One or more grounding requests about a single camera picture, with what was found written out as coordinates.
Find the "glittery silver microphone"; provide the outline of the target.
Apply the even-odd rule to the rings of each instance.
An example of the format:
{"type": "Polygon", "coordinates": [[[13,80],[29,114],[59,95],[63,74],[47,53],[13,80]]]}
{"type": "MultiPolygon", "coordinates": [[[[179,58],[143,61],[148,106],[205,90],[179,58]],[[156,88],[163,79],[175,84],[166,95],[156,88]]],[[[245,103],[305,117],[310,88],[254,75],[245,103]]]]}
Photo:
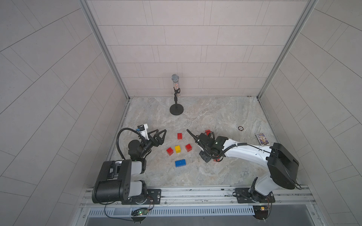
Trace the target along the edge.
{"type": "Polygon", "coordinates": [[[171,77],[172,81],[173,81],[173,89],[174,92],[176,93],[176,95],[180,94],[180,87],[179,87],[179,76],[177,74],[173,74],[171,77]]]}

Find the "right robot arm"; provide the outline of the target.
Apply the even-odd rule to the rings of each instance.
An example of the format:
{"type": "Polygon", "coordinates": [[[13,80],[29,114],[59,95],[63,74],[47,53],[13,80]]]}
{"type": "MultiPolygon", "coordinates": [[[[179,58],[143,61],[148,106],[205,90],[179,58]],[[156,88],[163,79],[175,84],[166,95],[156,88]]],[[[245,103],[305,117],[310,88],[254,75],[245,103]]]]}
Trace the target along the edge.
{"type": "Polygon", "coordinates": [[[190,131],[188,133],[201,148],[199,155],[206,163],[233,157],[268,169],[263,176],[254,179],[247,192],[236,192],[236,196],[253,202],[271,202],[272,191],[279,187],[289,190],[301,188],[297,183],[299,162],[282,144],[274,143],[271,147],[254,146],[227,137],[215,137],[213,133],[201,133],[197,136],[190,131]]]}

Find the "yellow lego brick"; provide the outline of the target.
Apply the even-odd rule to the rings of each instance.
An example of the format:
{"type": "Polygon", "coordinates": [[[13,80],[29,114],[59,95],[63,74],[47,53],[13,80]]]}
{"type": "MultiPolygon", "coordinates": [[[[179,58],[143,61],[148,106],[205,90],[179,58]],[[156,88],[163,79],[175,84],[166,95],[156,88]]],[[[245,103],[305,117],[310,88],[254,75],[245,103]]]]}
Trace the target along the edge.
{"type": "Polygon", "coordinates": [[[181,147],[180,146],[175,146],[175,152],[180,153],[181,152],[181,147]]]}

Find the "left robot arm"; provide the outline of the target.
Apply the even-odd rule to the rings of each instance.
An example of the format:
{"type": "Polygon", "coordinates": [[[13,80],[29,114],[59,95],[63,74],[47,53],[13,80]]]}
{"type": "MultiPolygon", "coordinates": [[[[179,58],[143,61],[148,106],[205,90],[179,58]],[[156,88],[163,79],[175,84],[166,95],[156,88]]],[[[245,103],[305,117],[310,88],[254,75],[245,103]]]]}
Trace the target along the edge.
{"type": "Polygon", "coordinates": [[[111,202],[143,202],[148,198],[146,183],[142,180],[132,181],[132,176],[143,174],[146,170],[146,157],[153,147],[162,145],[167,130],[147,132],[145,125],[137,130],[123,128],[117,133],[116,146],[121,155],[120,161],[105,161],[96,179],[92,201],[105,205],[111,202]],[[122,132],[130,131],[139,138],[128,144],[130,159],[125,159],[119,145],[122,132]]]}

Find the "printed card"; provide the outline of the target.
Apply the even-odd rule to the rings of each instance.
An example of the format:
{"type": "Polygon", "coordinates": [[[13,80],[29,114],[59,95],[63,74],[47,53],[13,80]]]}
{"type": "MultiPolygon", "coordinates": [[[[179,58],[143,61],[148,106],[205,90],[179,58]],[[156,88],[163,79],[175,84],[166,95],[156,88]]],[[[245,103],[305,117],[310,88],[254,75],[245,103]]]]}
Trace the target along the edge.
{"type": "Polygon", "coordinates": [[[264,133],[256,133],[255,136],[261,146],[267,146],[270,144],[269,140],[267,139],[264,133]]]}

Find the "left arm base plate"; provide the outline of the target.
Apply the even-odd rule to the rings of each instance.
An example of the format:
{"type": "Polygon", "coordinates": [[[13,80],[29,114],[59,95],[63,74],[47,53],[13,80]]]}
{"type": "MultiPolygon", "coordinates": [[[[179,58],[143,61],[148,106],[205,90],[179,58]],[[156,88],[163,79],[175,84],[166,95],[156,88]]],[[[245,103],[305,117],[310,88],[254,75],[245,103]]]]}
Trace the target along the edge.
{"type": "Polygon", "coordinates": [[[122,205],[156,205],[160,204],[161,189],[147,189],[145,196],[133,196],[126,201],[122,201],[122,205]]]}

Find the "right circuit board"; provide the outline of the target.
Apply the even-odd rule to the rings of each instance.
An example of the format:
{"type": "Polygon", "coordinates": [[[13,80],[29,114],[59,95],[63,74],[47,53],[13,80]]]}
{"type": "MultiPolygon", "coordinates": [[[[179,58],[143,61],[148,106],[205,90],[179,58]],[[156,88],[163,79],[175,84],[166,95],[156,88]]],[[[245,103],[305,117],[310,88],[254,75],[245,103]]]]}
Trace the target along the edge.
{"type": "Polygon", "coordinates": [[[268,206],[253,206],[253,217],[257,220],[266,221],[271,213],[272,207],[268,206]]]}

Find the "dark blue lego brick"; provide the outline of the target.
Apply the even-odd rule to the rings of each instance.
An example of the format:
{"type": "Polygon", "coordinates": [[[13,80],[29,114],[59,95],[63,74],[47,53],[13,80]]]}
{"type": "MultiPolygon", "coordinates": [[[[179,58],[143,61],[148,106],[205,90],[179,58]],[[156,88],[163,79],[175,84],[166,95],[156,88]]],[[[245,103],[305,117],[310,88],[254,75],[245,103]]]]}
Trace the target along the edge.
{"type": "Polygon", "coordinates": [[[182,166],[186,166],[186,160],[185,160],[185,159],[181,159],[181,160],[175,161],[175,166],[176,166],[176,168],[182,167],[182,166]]]}

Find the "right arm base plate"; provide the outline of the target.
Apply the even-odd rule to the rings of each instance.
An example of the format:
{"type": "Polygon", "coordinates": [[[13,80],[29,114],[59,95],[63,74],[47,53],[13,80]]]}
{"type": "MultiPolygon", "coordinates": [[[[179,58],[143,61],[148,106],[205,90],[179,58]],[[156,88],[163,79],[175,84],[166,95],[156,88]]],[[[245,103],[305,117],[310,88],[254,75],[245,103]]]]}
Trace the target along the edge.
{"type": "Polygon", "coordinates": [[[249,188],[236,188],[232,195],[237,198],[238,203],[275,203],[272,192],[264,196],[256,191],[250,193],[249,188]]]}

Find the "aluminium rail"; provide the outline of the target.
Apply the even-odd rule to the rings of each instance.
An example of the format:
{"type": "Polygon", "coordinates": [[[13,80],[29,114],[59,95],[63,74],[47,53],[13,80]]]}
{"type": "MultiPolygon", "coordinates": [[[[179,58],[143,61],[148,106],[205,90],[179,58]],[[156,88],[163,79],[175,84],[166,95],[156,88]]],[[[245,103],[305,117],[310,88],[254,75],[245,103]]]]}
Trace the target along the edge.
{"type": "Polygon", "coordinates": [[[82,208],[116,208],[130,211],[150,207],[153,214],[157,212],[173,211],[176,213],[252,213],[256,209],[263,211],[274,210],[280,206],[306,206],[313,211],[316,200],[309,187],[302,186],[300,190],[278,188],[268,198],[262,201],[253,201],[247,194],[245,186],[161,186],[148,189],[147,200],[136,202],[132,198],[128,203],[121,201],[93,203],[92,189],[87,189],[81,202],[82,208]]]}

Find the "red lego brick top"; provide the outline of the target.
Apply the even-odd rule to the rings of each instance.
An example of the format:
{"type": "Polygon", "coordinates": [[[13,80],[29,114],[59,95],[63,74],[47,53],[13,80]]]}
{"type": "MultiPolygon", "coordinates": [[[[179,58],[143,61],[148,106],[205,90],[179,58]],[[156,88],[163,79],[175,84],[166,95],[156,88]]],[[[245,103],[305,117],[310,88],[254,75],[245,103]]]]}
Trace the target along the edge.
{"type": "Polygon", "coordinates": [[[183,139],[183,135],[182,135],[181,133],[178,133],[178,134],[177,134],[177,138],[178,138],[179,140],[181,140],[181,139],[183,139]]]}

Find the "left green circuit board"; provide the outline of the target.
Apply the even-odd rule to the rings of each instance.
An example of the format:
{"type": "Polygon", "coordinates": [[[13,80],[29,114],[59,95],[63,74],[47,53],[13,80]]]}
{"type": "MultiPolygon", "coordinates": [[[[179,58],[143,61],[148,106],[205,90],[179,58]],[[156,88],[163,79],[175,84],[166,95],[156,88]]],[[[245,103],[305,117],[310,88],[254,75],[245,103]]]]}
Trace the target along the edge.
{"type": "Polygon", "coordinates": [[[149,214],[150,210],[148,208],[139,208],[131,213],[131,219],[134,222],[142,222],[147,215],[149,214]]]}

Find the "black microphone stand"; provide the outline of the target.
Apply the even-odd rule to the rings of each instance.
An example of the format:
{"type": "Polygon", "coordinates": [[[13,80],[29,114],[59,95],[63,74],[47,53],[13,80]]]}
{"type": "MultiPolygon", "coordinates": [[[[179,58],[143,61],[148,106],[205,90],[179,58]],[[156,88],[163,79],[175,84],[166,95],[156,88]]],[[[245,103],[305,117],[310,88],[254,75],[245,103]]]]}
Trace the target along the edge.
{"type": "Polygon", "coordinates": [[[180,94],[180,92],[180,88],[174,90],[174,104],[170,107],[170,113],[172,115],[181,115],[184,111],[183,106],[178,103],[178,94],[180,94]]]}

